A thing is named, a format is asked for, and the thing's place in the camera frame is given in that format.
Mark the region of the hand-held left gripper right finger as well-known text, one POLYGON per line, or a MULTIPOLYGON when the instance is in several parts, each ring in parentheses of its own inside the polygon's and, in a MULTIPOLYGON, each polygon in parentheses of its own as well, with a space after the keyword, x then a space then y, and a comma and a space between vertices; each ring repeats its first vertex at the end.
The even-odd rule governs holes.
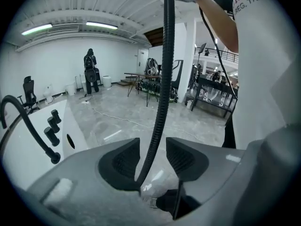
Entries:
POLYGON ((201 143, 167 137, 166 157, 182 182, 197 180, 208 168, 208 157, 199 151, 201 143))

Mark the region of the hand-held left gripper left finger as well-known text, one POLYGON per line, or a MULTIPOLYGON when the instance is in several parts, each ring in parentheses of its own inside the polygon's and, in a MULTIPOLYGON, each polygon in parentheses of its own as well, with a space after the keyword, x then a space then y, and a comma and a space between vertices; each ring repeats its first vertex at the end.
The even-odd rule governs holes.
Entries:
POLYGON ((108 149, 98 163, 102 178, 113 188, 122 191, 139 191, 135 171, 140 160, 140 139, 132 138, 104 146, 108 149))

